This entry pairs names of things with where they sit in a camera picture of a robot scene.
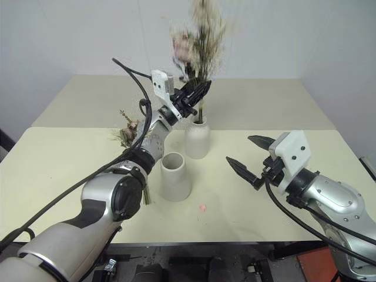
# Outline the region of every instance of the floor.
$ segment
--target floor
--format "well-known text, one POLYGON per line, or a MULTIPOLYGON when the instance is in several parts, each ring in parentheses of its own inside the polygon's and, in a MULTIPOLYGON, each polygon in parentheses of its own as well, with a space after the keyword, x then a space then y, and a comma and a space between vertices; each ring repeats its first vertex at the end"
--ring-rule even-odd
MULTIPOLYGON (((15 256, 19 247, 17 244, 9 246, 0 256, 0 261, 6 257, 15 256)), ((109 257, 114 254, 130 255, 129 261, 118 262, 117 274, 112 279, 116 282, 131 282, 138 266, 154 263, 160 263, 169 271, 169 282, 206 281, 206 266, 204 264, 171 266, 169 258, 172 256, 220 257, 226 262, 234 282, 261 282, 260 276, 247 273, 244 269, 252 260, 266 258, 272 248, 271 244, 195 244, 162 247, 124 247, 111 244, 107 253, 109 257)), ((295 257, 274 262, 269 261, 269 266, 275 282, 306 282, 300 263, 295 257)), ((84 280, 84 282, 91 281, 92 274, 84 280)))

